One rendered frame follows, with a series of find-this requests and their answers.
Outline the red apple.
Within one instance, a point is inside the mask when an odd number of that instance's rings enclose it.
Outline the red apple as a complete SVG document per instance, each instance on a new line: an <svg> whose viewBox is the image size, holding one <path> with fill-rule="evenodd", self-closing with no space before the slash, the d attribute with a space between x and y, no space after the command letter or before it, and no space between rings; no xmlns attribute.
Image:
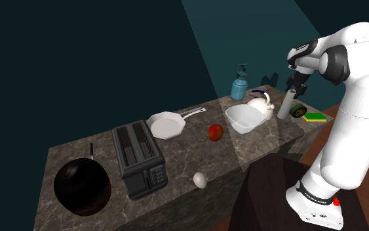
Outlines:
<svg viewBox="0 0 369 231"><path fill-rule="evenodd" d="M223 137L223 127L219 124L213 124L208 129L208 137L211 141L219 141Z"/></svg>

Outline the yellow and green sponge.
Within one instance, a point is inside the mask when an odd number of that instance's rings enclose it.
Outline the yellow and green sponge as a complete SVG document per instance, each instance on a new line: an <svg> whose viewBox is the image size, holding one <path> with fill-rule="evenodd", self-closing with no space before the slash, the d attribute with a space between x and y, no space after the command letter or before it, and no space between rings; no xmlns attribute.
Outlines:
<svg viewBox="0 0 369 231"><path fill-rule="evenodd" d="M327 117L322 113L306 113L302 116L306 122L326 122Z"/></svg>

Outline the blue soap dispenser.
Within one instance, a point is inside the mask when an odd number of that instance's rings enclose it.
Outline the blue soap dispenser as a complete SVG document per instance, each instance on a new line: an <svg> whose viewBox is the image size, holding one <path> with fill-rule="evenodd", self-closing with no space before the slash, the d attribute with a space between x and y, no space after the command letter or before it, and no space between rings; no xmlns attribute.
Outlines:
<svg viewBox="0 0 369 231"><path fill-rule="evenodd" d="M239 64L236 73L236 79L232 83L230 97L236 101L242 101L248 89L248 82L246 80L246 64Z"/></svg>

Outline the white frying pan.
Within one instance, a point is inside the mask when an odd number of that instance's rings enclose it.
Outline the white frying pan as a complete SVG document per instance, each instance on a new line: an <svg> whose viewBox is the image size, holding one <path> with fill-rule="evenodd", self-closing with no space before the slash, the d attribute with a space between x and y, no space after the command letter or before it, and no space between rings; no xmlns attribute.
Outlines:
<svg viewBox="0 0 369 231"><path fill-rule="evenodd" d="M160 112L158 114L153 114L146 123L153 137L168 140L182 133L186 124L186 118L205 111L206 108L198 107L180 114L174 112Z"/></svg>

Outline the white square bowl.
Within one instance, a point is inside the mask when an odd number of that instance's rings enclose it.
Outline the white square bowl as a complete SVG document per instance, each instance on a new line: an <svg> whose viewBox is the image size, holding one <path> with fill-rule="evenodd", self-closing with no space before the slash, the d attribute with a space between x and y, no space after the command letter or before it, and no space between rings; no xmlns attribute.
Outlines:
<svg viewBox="0 0 369 231"><path fill-rule="evenodd" d="M246 134L266 121L266 117L257 109L239 104L224 112L228 122L239 134Z"/></svg>

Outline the white egg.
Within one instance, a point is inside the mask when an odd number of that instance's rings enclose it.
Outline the white egg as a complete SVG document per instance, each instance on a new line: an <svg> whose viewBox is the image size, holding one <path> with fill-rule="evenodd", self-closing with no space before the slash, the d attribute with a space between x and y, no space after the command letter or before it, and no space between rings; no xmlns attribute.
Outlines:
<svg viewBox="0 0 369 231"><path fill-rule="evenodd" d="M200 172L197 172L197 173L194 174L193 182L194 182L195 186L197 188L200 188L200 189L205 188L206 185L207 185L206 177Z"/></svg>

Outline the dark grey toaster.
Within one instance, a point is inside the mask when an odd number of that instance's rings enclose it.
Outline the dark grey toaster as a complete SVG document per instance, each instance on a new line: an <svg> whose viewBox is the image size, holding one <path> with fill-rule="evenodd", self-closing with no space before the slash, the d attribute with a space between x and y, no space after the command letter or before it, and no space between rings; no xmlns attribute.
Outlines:
<svg viewBox="0 0 369 231"><path fill-rule="evenodd" d="M168 184L165 159L144 120L111 130L128 197L138 200Z"/></svg>

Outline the green and black round tin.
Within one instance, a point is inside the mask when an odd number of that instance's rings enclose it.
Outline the green and black round tin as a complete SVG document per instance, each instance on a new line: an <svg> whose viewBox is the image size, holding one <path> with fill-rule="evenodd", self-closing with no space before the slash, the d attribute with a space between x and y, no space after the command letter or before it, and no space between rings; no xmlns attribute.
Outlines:
<svg viewBox="0 0 369 231"><path fill-rule="evenodd" d="M289 114L294 118L299 118L307 113L307 108L303 104L294 103L289 111Z"/></svg>

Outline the white cylinder roll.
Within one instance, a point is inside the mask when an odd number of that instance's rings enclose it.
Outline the white cylinder roll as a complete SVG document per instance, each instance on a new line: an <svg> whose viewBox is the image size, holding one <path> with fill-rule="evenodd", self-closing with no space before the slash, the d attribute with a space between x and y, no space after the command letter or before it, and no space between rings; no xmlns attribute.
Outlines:
<svg viewBox="0 0 369 231"><path fill-rule="evenodd" d="M279 119L286 119L288 117L288 114L290 113L290 109L294 102L295 95L296 95L296 90L290 89L287 91L287 93L284 96L281 107L279 108L279 112L277 114L277 117Z"/></svg>

